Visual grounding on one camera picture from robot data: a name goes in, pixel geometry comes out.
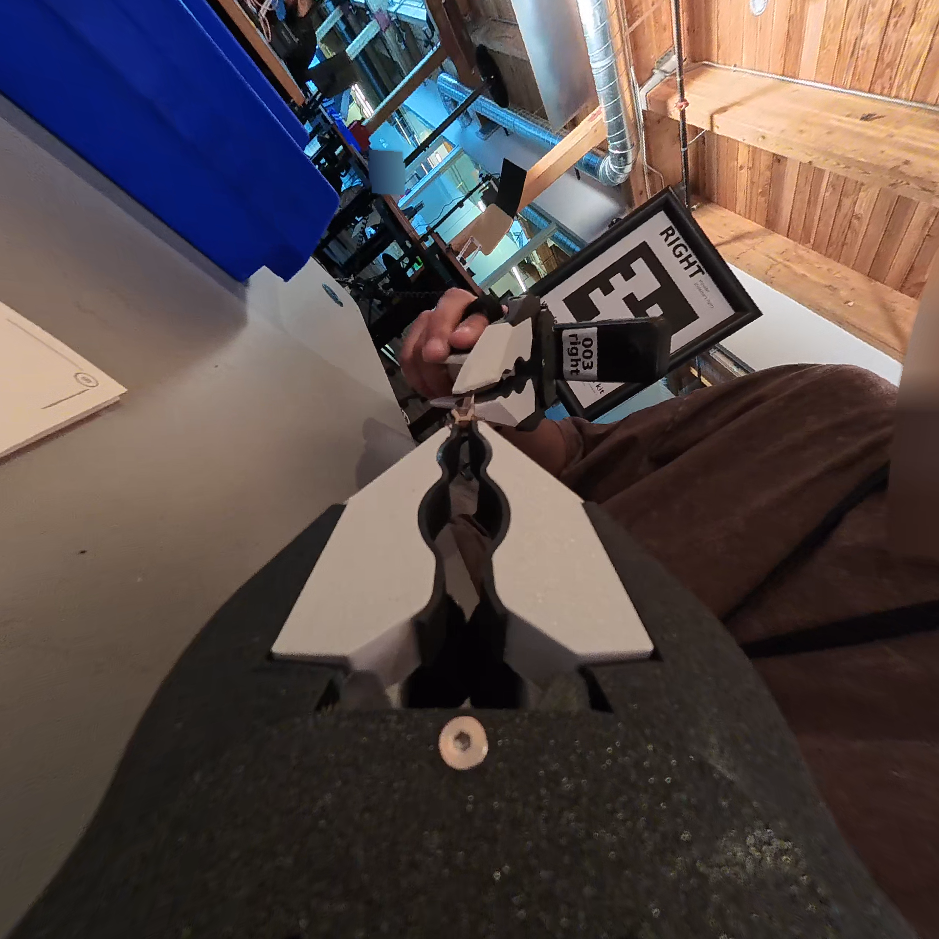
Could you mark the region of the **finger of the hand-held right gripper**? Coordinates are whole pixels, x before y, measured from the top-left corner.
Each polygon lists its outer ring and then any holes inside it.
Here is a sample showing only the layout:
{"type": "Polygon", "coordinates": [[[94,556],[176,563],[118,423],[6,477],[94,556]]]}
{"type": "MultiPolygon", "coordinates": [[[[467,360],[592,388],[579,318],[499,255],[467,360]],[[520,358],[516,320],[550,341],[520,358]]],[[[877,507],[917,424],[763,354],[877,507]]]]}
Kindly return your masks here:
{"type": "Polygon", "coordinates": [[[474,393],[448,395],[430,400],[432,407],[450,412],[457,403],[474,402],[478,422],[496,427],[534,429],[545,418],[545,406],[532,380],[502,383],[474,393]]]}
{"type": "Polygon", "coordinates": [[[459,365],[452,383],[452,394],[468,396],[503,387],[532,390],[532,379],[516,373],[515,364],[527,362],[532,356],[534,330],[532,323],[495,323],[486,327],[467,353],[451,357],[459,365]]]}

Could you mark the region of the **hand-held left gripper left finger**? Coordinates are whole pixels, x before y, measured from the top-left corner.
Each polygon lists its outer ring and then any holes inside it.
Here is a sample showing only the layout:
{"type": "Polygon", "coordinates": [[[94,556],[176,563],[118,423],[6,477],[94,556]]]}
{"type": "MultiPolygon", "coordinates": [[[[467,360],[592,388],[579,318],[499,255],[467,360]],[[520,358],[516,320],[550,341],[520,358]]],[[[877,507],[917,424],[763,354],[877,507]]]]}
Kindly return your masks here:
{"type": "Polygon", "coordinates": [[[346,501],[273,659],[407,677],[437,658],[470,595],[447,531],[459,450],[444,427],[346,501]]]}

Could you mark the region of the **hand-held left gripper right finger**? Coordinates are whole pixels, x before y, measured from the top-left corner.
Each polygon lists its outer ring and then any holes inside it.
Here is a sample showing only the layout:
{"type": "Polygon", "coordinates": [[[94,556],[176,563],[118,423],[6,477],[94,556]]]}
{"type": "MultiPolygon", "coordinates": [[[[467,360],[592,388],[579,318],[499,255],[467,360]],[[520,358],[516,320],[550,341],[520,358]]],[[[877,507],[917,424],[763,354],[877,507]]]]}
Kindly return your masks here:
{"type": "Polygon", "coordinates": [[[585,502],[489,425],[467,433],[485,534],[483,599],[514,670],[578,670],[648,658],[653,642],[585,502]]]}

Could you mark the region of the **person's right forearm brown sleeve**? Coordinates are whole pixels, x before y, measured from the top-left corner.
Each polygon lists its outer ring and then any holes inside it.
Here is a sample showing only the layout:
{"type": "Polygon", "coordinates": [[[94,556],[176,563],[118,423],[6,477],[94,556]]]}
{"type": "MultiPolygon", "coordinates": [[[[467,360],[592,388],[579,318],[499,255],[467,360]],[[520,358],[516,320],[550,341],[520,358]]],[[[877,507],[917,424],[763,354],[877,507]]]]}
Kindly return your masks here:
{"type": "Polygon", "coordinates": [[[787,365],[502,434],[726,620],[886,468],[897,399],[857,366],[787,365]]]}

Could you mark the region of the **silver ventilation duct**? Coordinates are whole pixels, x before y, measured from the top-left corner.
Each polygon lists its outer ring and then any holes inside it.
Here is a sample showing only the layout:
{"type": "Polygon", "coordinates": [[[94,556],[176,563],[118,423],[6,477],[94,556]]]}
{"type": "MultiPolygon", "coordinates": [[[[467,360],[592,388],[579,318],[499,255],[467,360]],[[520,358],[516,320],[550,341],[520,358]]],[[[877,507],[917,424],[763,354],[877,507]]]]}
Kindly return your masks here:
{"type": "Polygon", "coordinates": [[[598,177],[619,186],[627,182],[637,157],[626,18],[615,1],[578,1],[577,7],[606,130],[598,177]]]}

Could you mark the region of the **person's brown clothing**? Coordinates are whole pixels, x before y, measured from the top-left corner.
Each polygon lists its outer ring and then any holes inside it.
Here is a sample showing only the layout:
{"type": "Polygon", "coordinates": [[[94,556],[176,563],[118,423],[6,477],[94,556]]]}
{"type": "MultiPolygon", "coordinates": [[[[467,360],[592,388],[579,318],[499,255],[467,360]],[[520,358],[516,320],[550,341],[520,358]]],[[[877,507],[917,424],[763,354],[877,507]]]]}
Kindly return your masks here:
{"type": "Polygon", "coordinates": [[[845,839],[937,937],[937,563],[886,546],[882,467],[723,615],[845,839]]]}

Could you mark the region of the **person's right hand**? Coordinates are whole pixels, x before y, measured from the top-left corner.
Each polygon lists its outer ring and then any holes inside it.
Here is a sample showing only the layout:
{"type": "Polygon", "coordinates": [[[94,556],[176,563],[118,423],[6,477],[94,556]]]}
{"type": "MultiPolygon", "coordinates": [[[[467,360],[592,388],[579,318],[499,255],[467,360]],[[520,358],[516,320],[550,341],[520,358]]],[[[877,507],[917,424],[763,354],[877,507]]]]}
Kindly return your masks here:
{"type": "Polygon", "coordinates": [[[476,299],[469,291],[450,288],[407,330],[398,356],[400,368],[409,387],[428,401],[451,394],[446,359],[471,351],[489,325],[484,314],[466,312],[476,299]]]}

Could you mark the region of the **white paper sheet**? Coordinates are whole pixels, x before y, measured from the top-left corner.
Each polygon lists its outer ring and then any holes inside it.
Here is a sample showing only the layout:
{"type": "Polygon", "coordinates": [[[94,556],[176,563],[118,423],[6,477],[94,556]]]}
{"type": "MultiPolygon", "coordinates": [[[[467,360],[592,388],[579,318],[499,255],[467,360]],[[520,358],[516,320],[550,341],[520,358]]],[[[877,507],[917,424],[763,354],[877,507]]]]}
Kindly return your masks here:
{"type": "Polygon", "coordinates": [[[120,401],[126,388],[12,308],[1,305],[1,457],[120,401]]]}

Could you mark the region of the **blue plastic bin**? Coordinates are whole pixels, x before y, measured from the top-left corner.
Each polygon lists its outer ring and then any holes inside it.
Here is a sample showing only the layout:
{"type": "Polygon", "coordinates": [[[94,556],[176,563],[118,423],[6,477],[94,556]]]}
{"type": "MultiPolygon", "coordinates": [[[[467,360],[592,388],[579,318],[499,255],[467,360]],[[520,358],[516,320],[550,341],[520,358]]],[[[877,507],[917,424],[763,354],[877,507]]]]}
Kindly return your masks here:
{"type": "Polygon", "coordinates": [[[338,195],[207,2],[2,2],[2,121],[230,279],[288,282],[338,195]]]}

